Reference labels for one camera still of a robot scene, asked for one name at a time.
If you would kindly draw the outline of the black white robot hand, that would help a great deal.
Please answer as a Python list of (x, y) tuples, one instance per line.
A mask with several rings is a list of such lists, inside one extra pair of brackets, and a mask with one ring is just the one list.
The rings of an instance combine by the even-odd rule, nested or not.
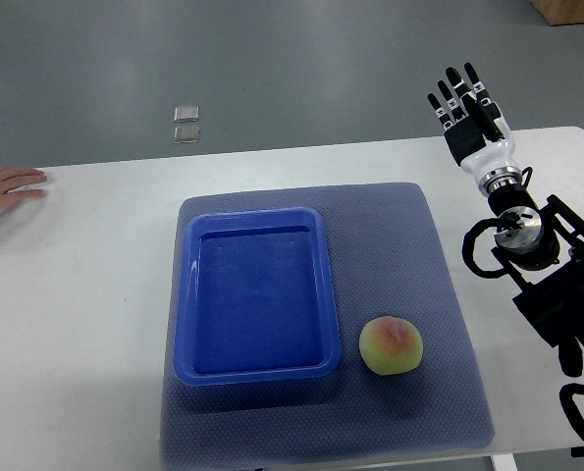
[(474, 67), (466, 63), (463, 73), (447, 68), (438, 89), (440, 94), (430, 93), (428, 101), (456, 165), (474, 178), (485, 196), (503, 185), (521, 183), (512, 131)]

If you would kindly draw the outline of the person's bare hand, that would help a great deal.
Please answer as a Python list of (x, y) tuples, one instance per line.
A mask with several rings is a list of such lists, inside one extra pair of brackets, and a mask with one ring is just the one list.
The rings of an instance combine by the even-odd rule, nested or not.
[(34, 168), (0, 167), (0, 211), (28, 199), (38, 198), (47, 182), (47, 175)]

